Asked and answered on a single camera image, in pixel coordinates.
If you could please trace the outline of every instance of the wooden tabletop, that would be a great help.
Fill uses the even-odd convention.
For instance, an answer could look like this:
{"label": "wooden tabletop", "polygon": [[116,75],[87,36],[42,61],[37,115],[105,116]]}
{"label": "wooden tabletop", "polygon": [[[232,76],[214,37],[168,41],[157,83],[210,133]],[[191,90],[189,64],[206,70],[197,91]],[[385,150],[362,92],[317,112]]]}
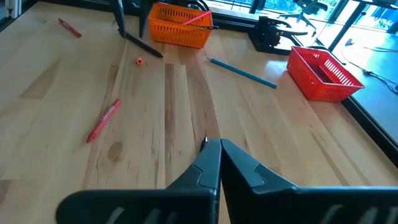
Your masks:
{"label": "wooden tabletop", "polygon": [[[137,36],[137,18],[126,22]],[[247,34],[214,30],[204,49],[153,43],[148,29],[144,39],[165,57],[123,40],[110,13],[44,2],[0,33],[0,223],[54,223],[61,199],[81,189],[163,189],[205,135],[232,140],[299,185],[398,184],[340,104],[308,102],[287,57],[256,52]],[[121,107],[86,144],[116,98]],[[223,196],[220,206],[228,223]]]}

